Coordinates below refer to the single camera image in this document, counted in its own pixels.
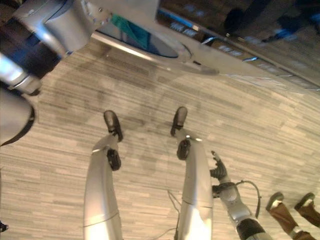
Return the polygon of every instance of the humanoid robot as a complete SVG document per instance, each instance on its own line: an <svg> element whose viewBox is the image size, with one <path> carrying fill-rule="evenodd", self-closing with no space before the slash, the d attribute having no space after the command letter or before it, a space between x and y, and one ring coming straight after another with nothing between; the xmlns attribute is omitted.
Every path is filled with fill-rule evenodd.
<svg viewBox="0 0 320 240"><path fill-rule="evenodd" d="M1 145L17 141L34 122L35 111L23 94L37 95L40 79L61 59L86 45L92 33L109 20L112 10L129 9L121 7L114 0L28 0L0 27ZM201 139L183 128L186 116L187 109L180 107L171 129L178 142L177 156L186 162L181 217L175 238L212 238L212 175L220 182L214 191L225 203L241 240L269 240L241 202L237 187L219 159L217 170L210 175ZM121 166L117 143L123 135L114 112L106 111L104 119L109 135L92 149L86 181L83 225L86 240L123 239L112 179L112 171Z"/></svg>
<svg viewBox="0 0 320 240"><path fill-rule="evenodd" d="M177 157L186 162L182 204L175 240L211 240L213 196L224 203L241 240L272 240L257 218L241 201L237 186L214 152L216 169L209 169L202 140L184 128L187 109L176 111L171 135L177 138ZM117 143L123 139L119 120L113 111L104 113L109 134L93 147L84 197L84 239L122 240L122 225L113 187L113 171L121 166ZM219 180L212 186L211 177Z"/></svg>

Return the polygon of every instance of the floor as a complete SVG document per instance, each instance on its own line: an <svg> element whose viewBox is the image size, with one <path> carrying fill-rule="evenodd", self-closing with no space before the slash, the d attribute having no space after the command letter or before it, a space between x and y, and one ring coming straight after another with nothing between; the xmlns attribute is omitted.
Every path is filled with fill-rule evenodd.
<svg viewBox="0 0 320 240"><path fill-rule="evenodd" d="M37 119L30 132L0 149L2 240L83 239L83 200L91 148L106 132L102 113L117 113L124 140L122 167L113 173L126 240L151 240L176 226L185 163L170 137L179 106L185 127L203 139L207 159L219 153L230 177L259 187L259 220L273 239L289 240L266 212L270 195L285 204L305 230L320 229L293 209L306 193L320 209L320 97L247 85L226 76L201 77L158 68L92 40L43 79L30 97ZM256 192L240 185L254 212ZM213 238L238 236L219 199L214 200ZM174 230L161 240L173 239Z"/></svg>

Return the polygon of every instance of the black shoe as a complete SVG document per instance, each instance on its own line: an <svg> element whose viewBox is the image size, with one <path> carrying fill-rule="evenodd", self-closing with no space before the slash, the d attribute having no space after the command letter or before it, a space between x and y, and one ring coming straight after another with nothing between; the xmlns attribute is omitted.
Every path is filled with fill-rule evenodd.
<svg viewBox="0 0 320 240"><path fill-rule="evenodd" d="M9 225L5 225L0 221L0 233L3 233L4 231L7 231L9 228Z"/></svg>
<svg viewBox="0 0 320 240"><path fill-rule="evenodd" d="M265 209L269 212L275 200L282 201L283 199L285 199L285 196L282 194L282 192L279 192L279 191L276 192L270 197L269 202L266 205Z"/></svg>
<svg viewBox="0 0 320 240"><path fill-rule="evenodd" d="M298 202L295 206L294 209L295 210L299 210L307 200L311 199L314 200L315 199L315 195L312 192L307 193L306 195L304 195L304 197L300 200L300 202Z"/></svg>
<svg viewBox="0 0 320 240"><path fill-rule="evenodd" d="M124 139L124 136L122 135L120 123L115 112L107 110L103 113L103 117L105 124L108 127L109 133L112 133L113 135L118 135L118 142L121 142L122 139Z"/></svg>
<svg viewBox="0 0 320 240"><path fill-rule="evenodd" d="M171 136L176 135L176 129L180 130L184 127L185 120L187 118L188 110L186 107L181 106L179 107L174 115L172 128L171 128Z"/></svg>

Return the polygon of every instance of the brown trousers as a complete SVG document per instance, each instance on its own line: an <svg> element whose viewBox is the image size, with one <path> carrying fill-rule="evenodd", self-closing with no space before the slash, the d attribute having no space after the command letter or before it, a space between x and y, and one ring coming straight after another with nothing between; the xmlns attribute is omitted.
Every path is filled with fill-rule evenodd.
<svg viewBox="0 0 320 240"><path fill-rule="evenodd" d="M280 203L277 207L272 208L269 213L271 216L277 220L282 229L286 232L286 234L290 235L292 230L298 226L294 218L291 216L287 207ZM293 240L316 240L313 238L310 233L306 231L300 231L293 236Z"/></svg>
<svg viewBox="0 0 320 240"><path fill-rule="evenodd" d="M320 228L320 213L315 210L315 205L313 203L310 203L308 206L300 207L298 213L309 223Z"/></svg>

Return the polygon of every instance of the cable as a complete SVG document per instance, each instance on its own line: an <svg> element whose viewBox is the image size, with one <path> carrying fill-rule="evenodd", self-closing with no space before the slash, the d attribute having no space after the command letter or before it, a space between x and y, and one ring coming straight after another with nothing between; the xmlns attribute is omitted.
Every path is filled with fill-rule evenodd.
<svg viewBox="0 0 320 240"><path fill-rule="evenodd" d="M170 229L168 229L167 231L165 231L164 233L162 233L160 236L157 236L157 237L155 237L155 238L152 238L151 240L157 240L157 239L161 238L163 235L165 235L166 233L168 233L168 232L170 232L170 231L172 231L172 230L175 230L175 229L176 229L175 227L170 228Z"/></svg>
<svg viewBox="0 0 320 240"><path fill-rule="evenodd" d="M260 207L261 207L261 195L260 195L260 192L259 192L259 188L257 187L257 185L255 185L254 182L252 181L244 181L244 180L241 180L239 182L237 182L235 185L239 185L239 184L244 184L244 183L247 183L247 184L251 184L252 186L254 186L255 190L256 190L256 193L257 193L257 196L258 196L258 203L256 205L256 210L255 210L255 217L258 218L259 216L259 213L260 213Z"/></svg>
<svg viewBox="0 0 320 240"><path fill-rule="evenodd" d="M176 235L177 235L177 232L178 232L178 225L179 225L179 220L180 220L180 211L179 209L177 208L177 206L175 205L175 202L174 200L181 206L181 203L177 200L177 198L175 197L175 195L173 195L172 192L170 192L169 190L167 190L167 193L168 193L168 197L174 207L174 209L178 212L178 220L177 220L177 223L176 223L176 227L173 227L173 228L170 228L168 230L166 230L164 233L162 233L160 236L157 236L155 238L152 238L151 240L157 240L159 238L161 238L163 235L165 235L166 233L172 231L172 230L175 230L175 234L174 234L174 239L176 239Z"/></svg>

